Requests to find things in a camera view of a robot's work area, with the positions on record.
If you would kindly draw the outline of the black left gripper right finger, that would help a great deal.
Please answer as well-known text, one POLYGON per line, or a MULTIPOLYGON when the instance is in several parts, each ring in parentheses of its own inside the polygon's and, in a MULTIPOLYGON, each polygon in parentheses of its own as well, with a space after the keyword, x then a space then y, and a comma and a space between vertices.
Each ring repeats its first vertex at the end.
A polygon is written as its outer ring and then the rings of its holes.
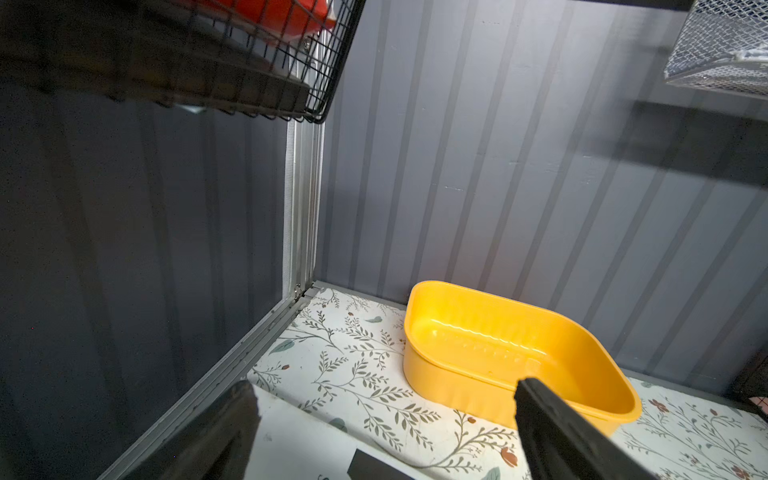
POLYGON ((520 381, 514 399, 518 433, 533 479, 654 477, 540 380, 520 381))

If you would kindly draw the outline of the yellow plastic storage box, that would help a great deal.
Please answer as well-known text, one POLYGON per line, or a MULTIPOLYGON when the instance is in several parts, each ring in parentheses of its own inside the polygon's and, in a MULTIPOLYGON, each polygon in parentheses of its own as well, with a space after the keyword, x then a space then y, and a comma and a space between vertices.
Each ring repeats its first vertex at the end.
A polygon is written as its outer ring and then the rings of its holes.
POLYGON ((443 282, 411 290, 403 371, 419 396, 516 428, 518 383, 536 378, 610 436, 642 403, 587 329, 551 310, 443 282))

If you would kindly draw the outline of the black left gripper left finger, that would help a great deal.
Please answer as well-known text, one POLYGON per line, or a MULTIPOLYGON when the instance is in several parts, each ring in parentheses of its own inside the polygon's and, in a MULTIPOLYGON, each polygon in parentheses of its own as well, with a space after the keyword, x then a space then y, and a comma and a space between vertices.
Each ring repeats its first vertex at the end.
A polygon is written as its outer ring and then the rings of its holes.
POLYGON ((242 479, 260 423, 254 386, 238 381, 126 479, 242 479))

